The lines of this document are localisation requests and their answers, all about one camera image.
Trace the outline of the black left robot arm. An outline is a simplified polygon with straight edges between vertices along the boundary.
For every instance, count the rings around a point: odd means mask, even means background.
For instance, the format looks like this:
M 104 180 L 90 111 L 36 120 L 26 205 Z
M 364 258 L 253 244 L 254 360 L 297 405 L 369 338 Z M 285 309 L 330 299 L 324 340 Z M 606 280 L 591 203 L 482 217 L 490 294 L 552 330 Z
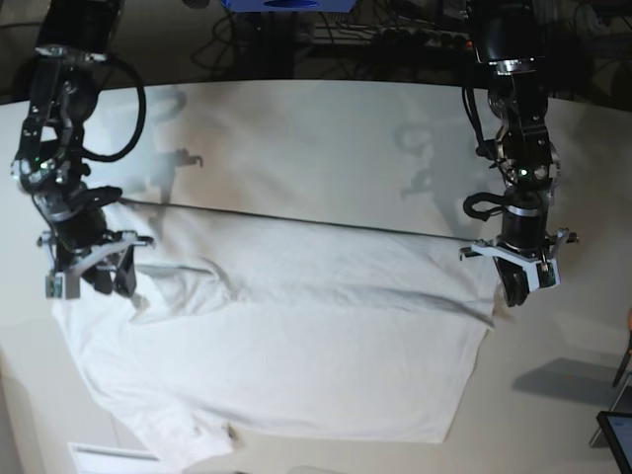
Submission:
M 470 258 L 493 259 L 507 306 L 523 304 L 537 290 L 559 284 L 557 254 L 574 242 L 575 233 L 547 230 L 549 207 L 559 178 L 560 163 L 545 116 L 548 93 L 538 70 L 544 49 L 529 1 L 468 1 L 465 23 L 479 64 L 492 70 L 488 103 L 501 127 L 487 139 L 473 87 L 466 83 L 462 100 L 475 131 L 478 155 L 499 170 L 505 191 L 477 193 L 463 203 L 471 218 L 502 219 L 500 234 L 461 250 Z

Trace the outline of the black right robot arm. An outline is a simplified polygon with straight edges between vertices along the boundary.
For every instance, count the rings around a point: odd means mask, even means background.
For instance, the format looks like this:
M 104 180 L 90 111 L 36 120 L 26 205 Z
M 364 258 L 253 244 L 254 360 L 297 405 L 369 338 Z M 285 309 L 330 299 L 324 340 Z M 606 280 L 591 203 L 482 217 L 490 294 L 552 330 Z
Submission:
M 134 231 L 109 228 L 103 209 L 121 199 L 120 188 L 90 189 L 83 181 L 91 173 L 89 162 L 114 163 L 127 156 L 146 122 L 142 79 L 109 52 L 122 8 L 120 1 L 53 1 L 39 30 L 37 68 L 11 174 L 47 225 L 38 244 L 50 262 L 44 289 L 51 299 L 79 298 L 83 282 L 105 295 L 132 297 L 134 250 L 152 242 Z M 126 74 L 138 101 L 129 142 L 108 155 L 84 145 L 84 124 L 100 95 L 93 75 L 100 64 Z

